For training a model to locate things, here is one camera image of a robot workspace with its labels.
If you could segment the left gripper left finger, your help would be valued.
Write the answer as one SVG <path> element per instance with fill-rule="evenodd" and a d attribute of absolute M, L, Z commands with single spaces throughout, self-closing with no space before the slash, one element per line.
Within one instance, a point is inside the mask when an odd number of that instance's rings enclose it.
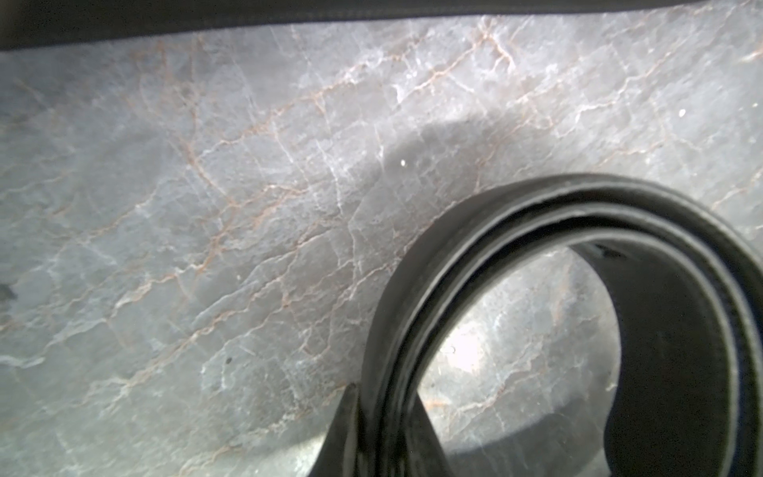
<path fill-rule="evenodd" d="M 357 475 L 359 388 L 351 384 L 342 395 L 309 477 Z"/>

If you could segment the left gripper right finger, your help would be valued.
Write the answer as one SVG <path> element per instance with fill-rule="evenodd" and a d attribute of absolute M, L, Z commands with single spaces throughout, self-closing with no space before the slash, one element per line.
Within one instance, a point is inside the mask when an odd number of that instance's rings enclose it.
<path fill-rule="evenodd" d="M 413 477 L 453 477 L 442 445 L 437 437 L 426 409 L 416 396 L 409 422 L 405 425 L 405 475 Z"/>

